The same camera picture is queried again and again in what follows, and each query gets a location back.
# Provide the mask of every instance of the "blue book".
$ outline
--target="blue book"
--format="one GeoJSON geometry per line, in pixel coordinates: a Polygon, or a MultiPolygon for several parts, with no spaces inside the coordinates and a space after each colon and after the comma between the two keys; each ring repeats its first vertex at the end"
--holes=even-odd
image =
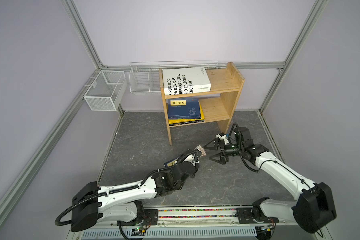
{"type": "Polygon", "coordinates": [[[168,100],[168,119],[201,119],[198,98],[176,98],[168,100]],[[171,101],[186,101],[185,105],[171,106],[171,101]]]}

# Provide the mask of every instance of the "white book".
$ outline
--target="white book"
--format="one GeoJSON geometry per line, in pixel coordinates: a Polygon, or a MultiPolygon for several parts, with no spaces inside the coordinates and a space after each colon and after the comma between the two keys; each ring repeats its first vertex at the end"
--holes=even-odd
{"type": "Polygon", "coordinates": [[[163,69],[165,95],[203,93],[211,90],[204,67],[163,69]]]}

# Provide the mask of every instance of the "white mesh basket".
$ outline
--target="white mesh basket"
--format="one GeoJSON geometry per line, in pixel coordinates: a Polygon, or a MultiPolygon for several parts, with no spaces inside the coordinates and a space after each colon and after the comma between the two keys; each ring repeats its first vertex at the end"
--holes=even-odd
{"type": "Polygon", "coordinates": [[[93,111],[117,111],[126,88],[124,71],[101,70],[84,99],[93,111]]]}
{"type": "Polygon", "coordinates": [[[176,61],[130,63],[129,87],[133,94],[160,93],[158,69],[205,67],[217,69],[218,61],[176,61]]]}

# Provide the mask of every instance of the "yellow book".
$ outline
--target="yellow book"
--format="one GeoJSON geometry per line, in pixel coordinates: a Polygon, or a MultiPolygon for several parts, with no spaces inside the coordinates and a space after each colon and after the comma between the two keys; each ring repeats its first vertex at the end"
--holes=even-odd
{"type": "Polygon", "coordinates": [[[169,119],[168,120],[169,125],[175,124],[175,123],[183,123],[183,122],[185,123],[185,122],[196,122],[196,121],[202,122],[202,121],[204,121],[204,114],[203,114],[203,110],[202,110],[200,103],[199,103],[199,106],[200,106],[200,115],[202,118],[200,118],[200,119],[173,119],[173,120],[169,119]]]}

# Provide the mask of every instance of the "shelf board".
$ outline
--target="shelf board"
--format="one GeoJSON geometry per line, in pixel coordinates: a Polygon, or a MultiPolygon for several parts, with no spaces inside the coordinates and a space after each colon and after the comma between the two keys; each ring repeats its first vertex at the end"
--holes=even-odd
{"type": "Polygon", "coordinates": [[[214,93],[227,93],[240,90],[240,85],[236,80],[233,79],[230,71],[228,71],[226,68],[206,70],[206,73],[208,75],[209,81],[211,82],[211,90],[209,92],[166,95],[165,99],[191,97],[214,93]]]}
{"type": "MultiPolygon", "coordinates": [[[[230,116],[228,115],[220,97],[199,99],[199,103],[203,110],[204,122],[215,122],[230,119],[230,116]]],[[[194,122],[170,127],[187,126],[204,122],[194,122]]]]}

